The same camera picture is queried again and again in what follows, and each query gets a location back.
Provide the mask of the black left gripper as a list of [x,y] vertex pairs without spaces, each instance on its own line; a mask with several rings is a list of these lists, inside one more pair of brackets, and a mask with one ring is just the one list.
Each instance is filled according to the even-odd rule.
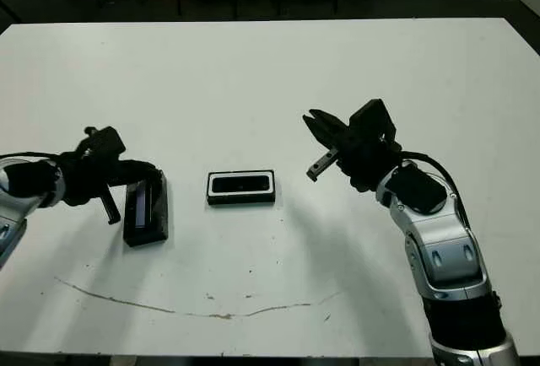
[[[121,214],[111,195],[108,180],[111,166],[122,153],[122,141],[83,140],[72,152],[61,153],[54,159],[65,182],[62,200],[68,206],[79,206],[99,198],[108,216],[108,224],[118,223]],[[116,170],[121,185],[144,181],[156,183],[162,172],[150,162],[125,159],[119,160]]]

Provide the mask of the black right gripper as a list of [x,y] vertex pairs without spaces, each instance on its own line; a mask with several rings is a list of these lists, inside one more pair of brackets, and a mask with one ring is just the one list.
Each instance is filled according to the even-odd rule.
[[327,152],[307,170],[316,181],[335,164],[359,192],[373,191],[399,161],[402,147],[396,142],[394,126],[347,126],[336,116],[309,109],[302,119],[313,137]]

